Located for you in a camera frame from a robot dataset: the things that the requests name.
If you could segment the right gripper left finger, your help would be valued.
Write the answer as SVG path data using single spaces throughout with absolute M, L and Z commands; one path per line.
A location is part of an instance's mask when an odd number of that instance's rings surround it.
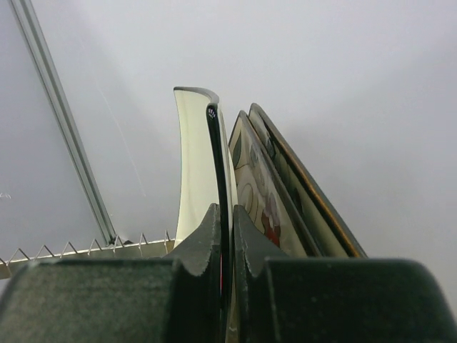
M 1 340 L 220 342 L 220 254 L 211 204 L 164 257 L 28 263 L 1 297 Z

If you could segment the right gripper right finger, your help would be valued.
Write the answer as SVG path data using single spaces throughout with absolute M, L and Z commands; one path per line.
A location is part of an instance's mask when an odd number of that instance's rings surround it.
M 410 259 L 290 257 L 233 212 L 241 342 L 454 342 L 436 278 Z

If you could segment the dark brown square plate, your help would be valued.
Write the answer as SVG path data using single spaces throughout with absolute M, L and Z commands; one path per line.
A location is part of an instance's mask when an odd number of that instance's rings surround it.
M 310 233 L 267 161 L 266 149 L 241 110 L 229 140 L 238 203 L 270 242 L 292 257 L 322 257 L 323 248 Z

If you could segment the white square plate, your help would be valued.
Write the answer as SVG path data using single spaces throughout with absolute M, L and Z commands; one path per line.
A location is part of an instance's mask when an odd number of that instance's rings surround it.
M 219 96 L 174 87 L 181 140 L 181 193 L 176 255 L 186 270 L 184 334 L 195 342 L 227 342 L 233 281 L 233 164 Z

